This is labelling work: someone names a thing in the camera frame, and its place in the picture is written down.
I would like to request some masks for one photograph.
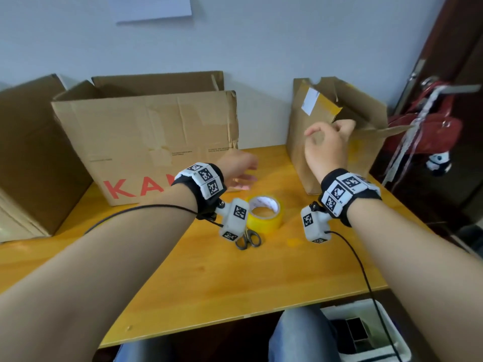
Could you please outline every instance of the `yellow tabletop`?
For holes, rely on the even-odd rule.
[[[227,193],[223,199],[275,196],[285,207],[281,228],[263,236],[259,248],[241,251],[218,236],[218,227],[195,221],[119,316],[102,347],[367,292],[346,243],[335,235],[322,244],[305,239],[300,210],[315,196],[305,194],[285,146],[247,151],[259,157],[258,182],[250,192]],[[382,197],[397,212],[424,226],[386,189]],[[81,237],[91,225],[127,207],[109,207],[93,184],[54,237],[1,244],[0,292]],[[353,230],[339,220],[332,220],[330,226],[351,242],[372,288],[387,287]]]

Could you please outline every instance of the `packing tape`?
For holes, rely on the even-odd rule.
[[[284,208],[280,202],[269,195],[257,195],[248,200],[248,220],[247,227],[259,234],[269,234],[281,226],[284,218]],[[258,216],[253,210],[258,207],[267,207],[274,214],[269,217]]]

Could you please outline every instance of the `white wall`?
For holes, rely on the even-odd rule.
[[[336,75],[395,105],[444,0],[191,0],[116,25],[105,0],[0,0],[0,83],[220,69],[241,148],[284,144],[292,79]]]

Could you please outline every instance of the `hand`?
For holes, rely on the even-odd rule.
[[[305,131],[305,160],[319,183],[332,170],[347,169],[347,141],[354,127],[355,121],[342,119],[333,124],[317,122]],[[315,132],[324,134],[322,143],[315,141]]]
[[[245,170],[257,170],[258,168],[258,158],[251,153],[232,149],[215,164],[223,173],[227,187],[246,191],[257,180],[255,176],[245,174]]]

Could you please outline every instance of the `cardboard box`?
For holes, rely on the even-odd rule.
[[[320,194],[320,183],[305,161],[304,131],[313,123],[353,119],[356,127],[349,141],[349,167],[367,176],[386,137],[406,131],[409,126],[387,127],[386,105],[351,84],[336,78],[321,78],[311,85],[308,78],[294,79],[287,151],[307,194]],[[315,133],[316,140],[323,134]]]
[[[196,162],[238,147],[236,95],[223,72],[93,77],[54,111],[111,206],[167,188]]]
[[[56,75],[0,92],[0,242],[51,236],[92,178],[50,102]]]

